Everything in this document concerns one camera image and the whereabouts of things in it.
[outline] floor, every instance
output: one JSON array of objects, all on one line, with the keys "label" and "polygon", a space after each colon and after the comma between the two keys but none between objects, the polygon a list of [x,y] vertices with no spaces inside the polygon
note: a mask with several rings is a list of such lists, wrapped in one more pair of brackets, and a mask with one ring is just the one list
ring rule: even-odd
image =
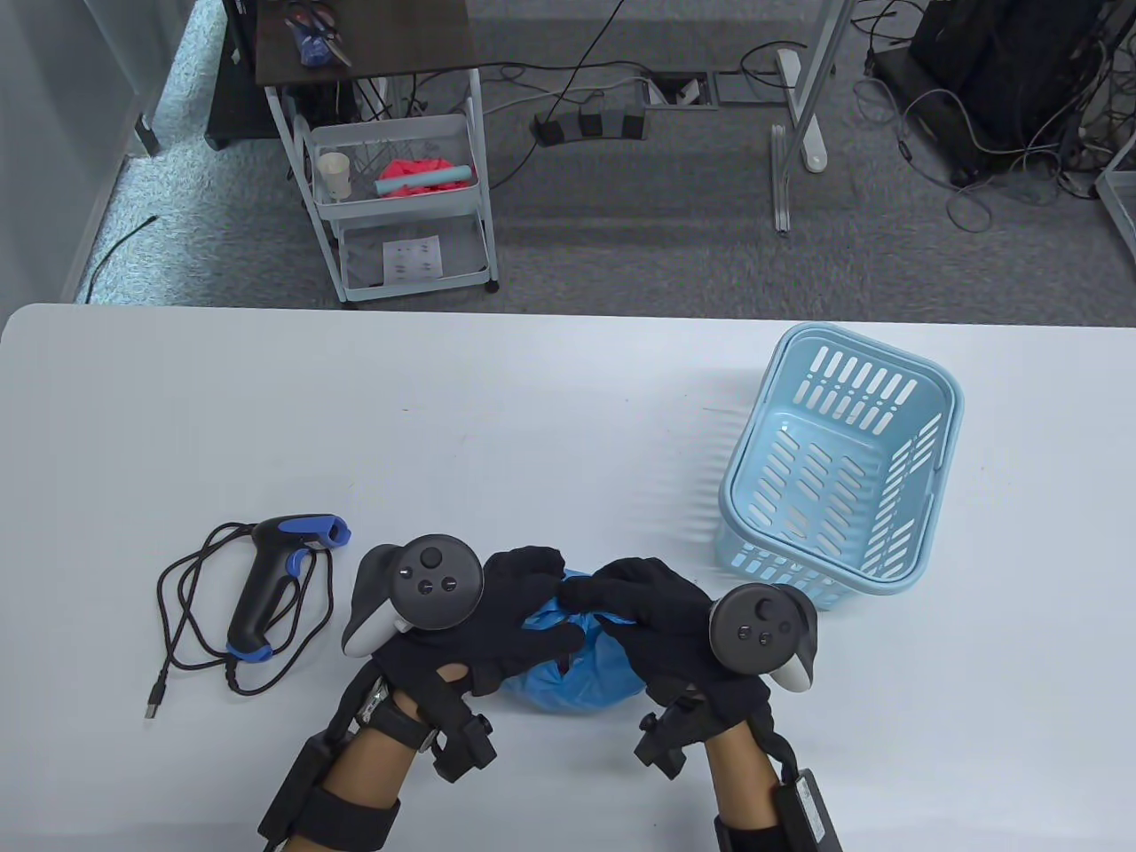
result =
[{"label": "floor", "polygon": [[[808,37],[815,8],[816,0],[629,0],[593,58],[732,67],[753,44]],[[482,53],[495,60],[573,62],[609,10],[609,0],[574,2],[566,19],[563,3],[551,0],[470,0]],[[889,23],[902,30],[902,20]],[[154,120],[164,151],[124,167],[92,257],[147,216],[160,218],[107,265],[94,300],[337,308],[279,143],[217,153],[202,140],[223,27],[219,1],[199,0]],[[499,293],[467,289],[371,307],[1136,325],[1133,259],[1099,202],[1061,197],[1033,207],[999,192],[988,195],[987,233],[951,224],[946,193],[903,162],[891,130],[855,108],[866,47],[858,33],[845,39],[819,108],[829,167],[794,176],[787,239],[772,228],[767,173],[768,127],[786,120],[784,109],[654,115],[645,142],[540,150],[494,192]],[[565,76],[525,80],[553,87]],[[433,85],[423,97],[449,106],[450,81]],[[485,87],[487,106],[526,93]],[[527,150],[532,107],[487,119],[492,174]],[[928,150],[914,152],[942,173]]]}]

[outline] black glove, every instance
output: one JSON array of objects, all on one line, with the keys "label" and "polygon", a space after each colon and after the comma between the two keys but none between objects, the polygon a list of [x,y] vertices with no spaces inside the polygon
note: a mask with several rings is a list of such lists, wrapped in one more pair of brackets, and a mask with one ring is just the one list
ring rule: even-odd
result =
[{"label": "black glove", "polygon": [[[730,671],[710,648],[709,595],[661,560],[620,559],[592,577],[565,580],[557,598],[568,612],[598,616],[604,633],[623,646],[635,674],[648,685],[648,693],[660,703],[669,703],[670,698],[660,698],[668,691],[652,690],[652,684],[692,684],[722,724],[722,730],[751,717],[761,727],[772,728],[765,682]],[[635,624],[618,624],[604,618],[603,612]]]},{"label": "black glove", "polygon": [[584,632],[562,624],[546,630],[526,629],[525,619],[556,596],[565,560],[552,548],[520,548],[494,553],[485,563],[485,586],[473,615],[448,630],[410,630],[374,654],[386,678],[406,688],[451,662],[469,667],[453,684],[459,694],[487,695],[507,677],[542,662],[573,654],[584,645]]}]

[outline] paper sheet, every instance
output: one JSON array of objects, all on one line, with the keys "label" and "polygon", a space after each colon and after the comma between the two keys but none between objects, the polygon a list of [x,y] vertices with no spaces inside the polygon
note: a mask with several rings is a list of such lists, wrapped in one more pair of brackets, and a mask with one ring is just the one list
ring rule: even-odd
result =
[{"label": "paper sheet", "polygon": [[383,283],[406,284],[442,277],[442,243],[437,236],[383,243]]}]

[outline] light blue foam roll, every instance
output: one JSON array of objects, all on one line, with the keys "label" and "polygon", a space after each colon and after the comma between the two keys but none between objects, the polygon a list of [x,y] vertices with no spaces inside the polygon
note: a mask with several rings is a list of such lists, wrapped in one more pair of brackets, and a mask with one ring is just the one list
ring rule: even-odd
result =
[{"label": "light blue foam roll", "polygon": [[390,195],[398,190],[417,190],[423,186],[438,186],[443,183],[460,183],[470,181],[474,170],[469,166],[454,166],[452,168],[440,168],[437,172],[423,172],[420,175],[403,175],[402,177],[387,177],[375,181],[375,192],[378,195]]}]

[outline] plastic bag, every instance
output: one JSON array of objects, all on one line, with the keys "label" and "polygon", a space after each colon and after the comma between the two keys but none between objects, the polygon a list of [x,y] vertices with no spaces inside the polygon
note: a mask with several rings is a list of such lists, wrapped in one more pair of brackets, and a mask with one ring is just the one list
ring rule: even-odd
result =
[{"label": "plastic bag", "polygon": [[[565,571],[565,576],[584,575]],[[643,682],[632,670],[624,649],[603,632],[595,616],[562,612],[553,599],[529,616],[525,626],[543,630],[563,621],[579,625],[585,636],[584,648],[573,654],[568,671],[561,674],[559,663],[546,662],[508,678],[502,690],[554,713],[603,710],[643,692]]]}]

